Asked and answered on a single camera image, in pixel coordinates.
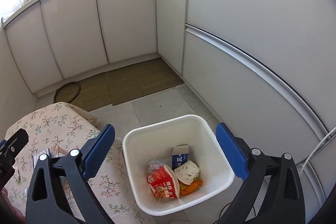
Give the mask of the person's left hand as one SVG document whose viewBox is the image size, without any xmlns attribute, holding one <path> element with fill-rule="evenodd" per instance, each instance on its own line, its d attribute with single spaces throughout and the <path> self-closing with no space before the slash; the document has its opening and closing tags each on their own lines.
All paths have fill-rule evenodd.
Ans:
<svg viewBox="0 0 336 224">
<path fill-rule="evenodd" d="M 5 188 L 1 190 L 1 223 L 25 223 L 25 216 L 11 204 L 8 192 Z"/>
</svg>

